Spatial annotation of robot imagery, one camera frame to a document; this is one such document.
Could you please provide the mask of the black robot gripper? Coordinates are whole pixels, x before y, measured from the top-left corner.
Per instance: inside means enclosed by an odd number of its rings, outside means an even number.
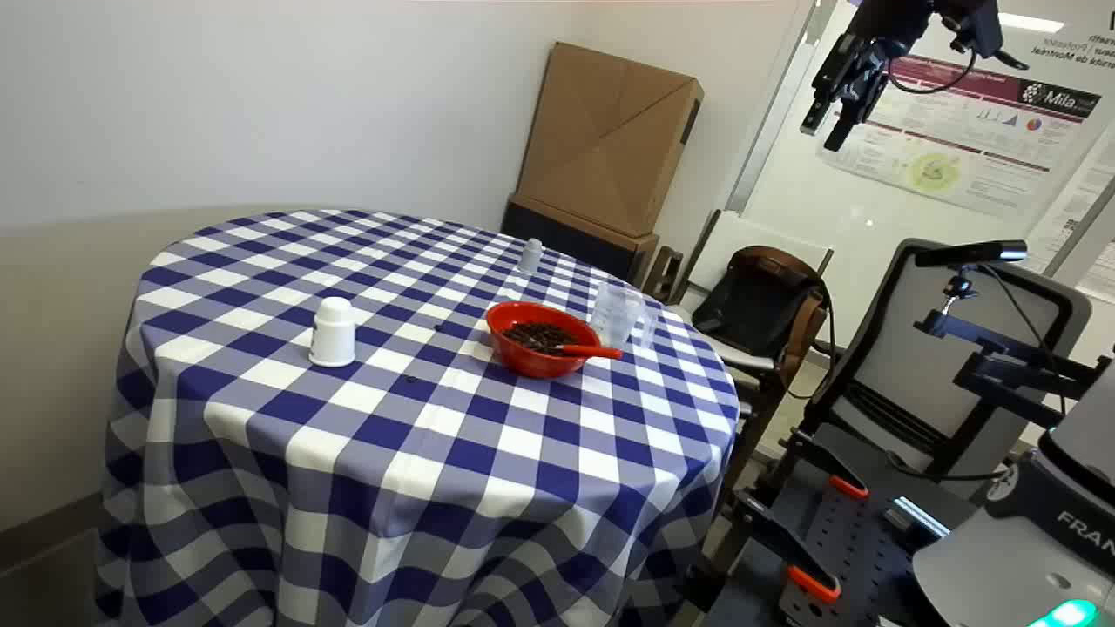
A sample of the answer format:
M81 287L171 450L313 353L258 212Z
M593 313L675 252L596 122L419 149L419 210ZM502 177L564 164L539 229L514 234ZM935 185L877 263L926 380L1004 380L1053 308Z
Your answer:
M850 129L871 115L881 99L889 63L905 55L912 41L905 35L857 35L842 32L821 65L811 77L811 105L800 119L800 133L814 133L829 105L838 102L842 113L824 137L824 149L837 155Z

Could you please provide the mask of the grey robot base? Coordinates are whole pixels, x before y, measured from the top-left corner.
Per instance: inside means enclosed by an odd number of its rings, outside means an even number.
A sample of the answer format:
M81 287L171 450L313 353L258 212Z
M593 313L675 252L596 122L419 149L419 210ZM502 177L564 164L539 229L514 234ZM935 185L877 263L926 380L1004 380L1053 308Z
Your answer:
M946 627L1111 627L1115 369L1104 369L912 580Z

